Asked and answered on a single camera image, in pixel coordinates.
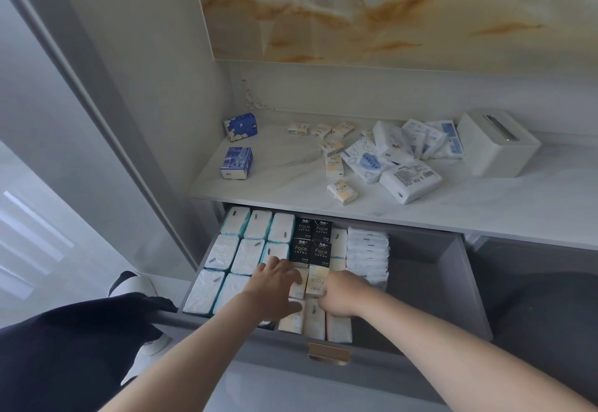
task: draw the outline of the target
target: black pants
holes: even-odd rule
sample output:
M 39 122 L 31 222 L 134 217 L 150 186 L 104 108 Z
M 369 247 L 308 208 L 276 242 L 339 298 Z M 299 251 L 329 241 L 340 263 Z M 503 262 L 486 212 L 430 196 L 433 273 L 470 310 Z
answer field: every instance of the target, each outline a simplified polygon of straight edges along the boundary
M 67 305 L 0 329 L 0 410 L 93 412 L 121 389 L 168 299 L 137 292 Z

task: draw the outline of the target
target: marble countertop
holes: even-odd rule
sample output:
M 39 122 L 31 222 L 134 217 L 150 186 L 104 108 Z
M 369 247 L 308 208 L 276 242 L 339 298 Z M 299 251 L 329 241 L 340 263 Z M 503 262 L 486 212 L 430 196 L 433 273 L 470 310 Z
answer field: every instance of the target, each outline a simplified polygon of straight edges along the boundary
M 367 185 L 345 166 L 344 180 L 359 197 L 341 206 L 326 191 L 334 179 L 325 175 L 318 149 L 322 141 L 290 135 L 287 127 L 269 122 L 251 138 L 224 139 L 192 186 L 191 197 L 598 250 L 596 147 L 544 146 L 515 179 L 476 178 L 462 160 L 430 160 L 444 178 L 442 187 L 404 206 L 379 183 Z M 360 129 L 345 140 L 347 146 L 359 138 Z M 253 150 L 245 181 L 220 175 L 232 146 Z

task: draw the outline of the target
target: blue tissue box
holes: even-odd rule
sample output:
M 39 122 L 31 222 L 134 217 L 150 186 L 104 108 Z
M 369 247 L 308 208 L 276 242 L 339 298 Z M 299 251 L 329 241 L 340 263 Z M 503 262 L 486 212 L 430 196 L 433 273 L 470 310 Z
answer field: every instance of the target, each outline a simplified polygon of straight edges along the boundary
M 224 129 L 229 141 L 238 141 L 249 136 L 257 135 L 258 124 L 252 113 L 246 113 L 233 119 L 226 119 Z
M 220 173 L 224 179 L 247 179 L 253 161 L 251 148 L 228 148 Z

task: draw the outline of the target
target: drawer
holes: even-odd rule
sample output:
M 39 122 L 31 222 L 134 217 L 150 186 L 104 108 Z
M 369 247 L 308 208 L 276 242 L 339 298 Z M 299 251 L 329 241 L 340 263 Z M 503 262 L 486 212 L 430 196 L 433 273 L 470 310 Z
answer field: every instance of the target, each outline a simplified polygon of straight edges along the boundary
M 491 340 L 460 234 L 303 213 L 295 213 L 295 216 L 332 221 L 338 228 L 351 226 L 384 231 L 389 235 L 391 247 L 386 292 L 484 340 Z M 181 305 L 178 313 L 157 313 L 154 324 L 175 340 L 182 340 L 207 319 L 183 313 Z M 311 340 L 302 335 L 258 328 L 236 360 L 441 402 L 432 386 L 382 334 L 359 318 L 353 318 L 352 325 L 352 344 Z M 310 343 L 345 348 L 350 351 L 351 362 L 335 366 L 312 360 L 308 357 Z

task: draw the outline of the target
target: forearm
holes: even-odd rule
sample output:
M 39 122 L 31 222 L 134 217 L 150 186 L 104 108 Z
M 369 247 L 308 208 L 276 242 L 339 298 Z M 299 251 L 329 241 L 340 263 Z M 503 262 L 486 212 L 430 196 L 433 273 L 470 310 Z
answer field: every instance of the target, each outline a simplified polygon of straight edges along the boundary
M 101 412 L 203 410 L 222 374 L 260 320 L 251 297 L 237 295 L 116 395 Z
M 578 412 L 579 395 L 466 331 L 368 288 L 358 315 L 405 354 L 456 412 Z

